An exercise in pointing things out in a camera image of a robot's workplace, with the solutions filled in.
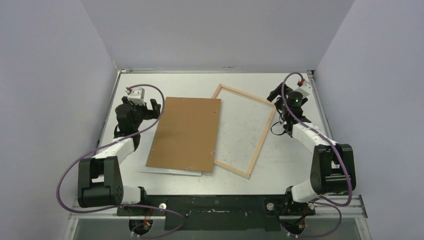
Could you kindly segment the clear acrylic frame pane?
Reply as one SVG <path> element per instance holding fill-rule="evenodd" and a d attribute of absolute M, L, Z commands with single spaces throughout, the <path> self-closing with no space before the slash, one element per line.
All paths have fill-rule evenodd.
<path fill-rule="evenodd" d="M 271 108 L 222 90 L 215 160 L 245 172 Z"/>

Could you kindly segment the light wooden picture frame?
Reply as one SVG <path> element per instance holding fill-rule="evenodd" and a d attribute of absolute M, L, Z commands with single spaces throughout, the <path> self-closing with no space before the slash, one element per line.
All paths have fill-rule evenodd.
<path fill-rule="evenodd" d="M 266 137 L 268 135 L 269 129 L 271 127 L 272 120 L 273 120 L 273 118 L 274 118 L 274 116 L 275 116 L 275 114 L 276 114 L 277 111 L 276 111 L 274 105 L 271 104 L 266 99 L 261 98 L 259 96 L 256 96 L 254 94 L 251 94 L 251 93 L 248 93 L 248 92 L 239 90 L 237 88 L 230 87 L 228 85 L 224 85 L 222 83 L 220 83 L 218 85 L 218 87 L 214 91 L 214 93 L 213 93 L 213 95 L 212 95 L 211 98 L 212 99 L 217 99 L 221 91 L 226 91 L 226 92 L 232 93 L 234 95 L 240 96 L 240 97 L 245 98 L 245 99 L 249 99 L 251 101 L 257 102 L 259 104 L 262 104 L 262 105 L 265 105 L 265 106 L 268 106 L 268 107 L 271 108 L 271 112 L 270 112 L 270 114 L 268 116 L 267 122 L 264 125 L 263 132 L 262 132 L 262 134 L 261 134 L 261 136 L 260 136 L 260 138 L 258 140 L 258 143 L 257 143 L 257 145 L 255 147 L 255 151 L 254 151 L 254 153 L 252 155 L 251 161 L 250 161 L 250 163 L 249 163 L 246 171 L 241 171 L 241 170 L 239 170 L 239 169 L 237 169 L 237 168 L 235 168 L 233 166 L 230 166 L 228 164 L 225 164 L 224 162 L 221 162 L 219 160 L 215 160 L 214 161 L 214 164 L 216 166 L 218 166 L 218 167 L 220 167 L 220 168 L 222 168 L 222 169 L 224 169 L 226 171 L 229 171 L 229 172 L 231 172 L 231 173 L 233 173 L 235 175 L 238 175 L 238 176 L 240 176 L 242 178 L 249 179 L 250 176 L 251 176 L 251 174 L 252 174 L 252 172 L 253 172 L 253 169 L 254 169 L 254 167 L 256 165 L 256 162 L 257 162 L 257 159 L 258 159 L 259 154 L 261 152 L 262 146 L 263 146 L 263 144 L 264 144 L 264 142 L 266 140 Z"/>

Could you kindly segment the white photo paper sheet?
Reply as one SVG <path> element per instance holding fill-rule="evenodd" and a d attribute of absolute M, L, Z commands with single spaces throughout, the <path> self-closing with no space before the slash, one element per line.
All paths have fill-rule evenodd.
<path fill-rule="evenodd" d="M 148 167 L 148 166 L 139 166 L 136 170 L 139 173 L 152 173 L 152 174 L 167 174 L 167 175 L 181 175 L 181 176 L 194 176 L 201 177 L 201 171 L 190 171 L 190 170 L 178 170 L 170 168 L 158 168 L 158 167 Z"/>

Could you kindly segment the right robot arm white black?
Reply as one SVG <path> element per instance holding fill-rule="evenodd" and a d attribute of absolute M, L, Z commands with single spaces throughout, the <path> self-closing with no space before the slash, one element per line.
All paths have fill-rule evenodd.
<path fill-rule="evenodd" d="M 274 102 L 283 133 L 298 140 L 312 153 L 309 177 L 287 189 L 290 196 L 282 201 L 284 211 L 294 215 L 302 209 L 303 203 L 328 194 L 347 193 L 350 199 L 356 188 L 353 148 L 328 138 L 304 116 L 302 106 L 308 99 L 299 89 L 280 84 L 270 92 L 267 100 Z"/>

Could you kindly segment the brown frame backing board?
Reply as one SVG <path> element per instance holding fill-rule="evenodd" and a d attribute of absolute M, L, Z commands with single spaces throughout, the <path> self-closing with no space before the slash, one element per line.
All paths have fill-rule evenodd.
<path fill-rule="evenodd" d="M 167 97 L 146 166 L 211 173 L 221 106 L 217 98 Z"/>

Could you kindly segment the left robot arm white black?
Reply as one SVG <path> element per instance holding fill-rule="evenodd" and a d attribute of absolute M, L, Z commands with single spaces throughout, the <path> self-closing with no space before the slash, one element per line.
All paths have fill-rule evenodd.
<path fill-rule="evenodd" d="M 125 186 L 122 181 L 120 163 L 137 150 L 141 135 L 139 127 L 144 120 L 156 120 L 161 105 L 150 100 L 136 104 L 128 97 L 115 108 L 117 125 L 114 128 L 112 145 L 91 158 L 78 163 L 77 201 L 81 208 L 129 205 L 136 215 L 149 210 L 149 201 L 143 187 Z"/>

